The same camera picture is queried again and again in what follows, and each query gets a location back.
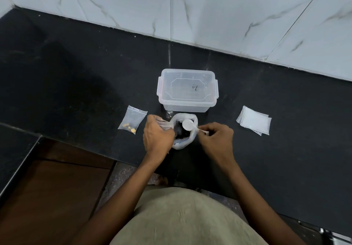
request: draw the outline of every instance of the container handle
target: container handle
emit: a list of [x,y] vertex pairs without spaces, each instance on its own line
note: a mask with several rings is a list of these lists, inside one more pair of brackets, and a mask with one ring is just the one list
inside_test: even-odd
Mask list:
[[159,96],[160,95],[160,89],[161,88],[161,77],[158,78],[158,87],[156,88],[156,95]]
[[218,88],[218,80],[215,79],[215,91],[216,91],[216,95],[217,95],[217,98],[219,97],[219,88]]

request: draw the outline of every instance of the stack of plastic bags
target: stack of plastic bags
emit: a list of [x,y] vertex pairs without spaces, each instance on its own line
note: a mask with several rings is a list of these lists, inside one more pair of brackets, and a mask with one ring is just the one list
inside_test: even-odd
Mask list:
[[236,121],[242,127],[249,128],[260,136],[262,134],[269,135],[271,118],[267,114],[262,114],[243,106]]

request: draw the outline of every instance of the forearm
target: forearm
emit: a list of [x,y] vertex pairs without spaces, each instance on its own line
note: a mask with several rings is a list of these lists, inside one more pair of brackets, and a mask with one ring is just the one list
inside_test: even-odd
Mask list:
[[233,168],[229,179],[248,222],[268,244],[304,244],[253,188],[240,167]]
[[158,165],[143,161],[108,202],[76,234],[71,244],[109,244],[130,220],[150,177]]

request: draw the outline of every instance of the round white scoop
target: round white scoop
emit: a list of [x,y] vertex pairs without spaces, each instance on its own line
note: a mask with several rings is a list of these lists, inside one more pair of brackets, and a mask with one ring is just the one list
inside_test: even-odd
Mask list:
[[194,122],[191,119],[185,119],[182,122],[182,127],[184,128],[184,130],[187,131],[192,131],[193,129],[197,129],[198,131],[203,131],[207,136],[209,136],[209,131],[205,131],[205,130],[201,130],[198,127],[195,126]]

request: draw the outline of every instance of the person's right arm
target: person's right arm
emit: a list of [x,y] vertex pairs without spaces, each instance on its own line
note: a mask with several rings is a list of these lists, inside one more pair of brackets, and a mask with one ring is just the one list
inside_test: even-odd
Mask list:
[[199,141],[205,153],[229,178],[250,226],[270,245],[305,244],[266,203],[241,171],[233,156],[233,130],[219,123],[210,123],[199,128],[215,132],[212,136],[198,132]]

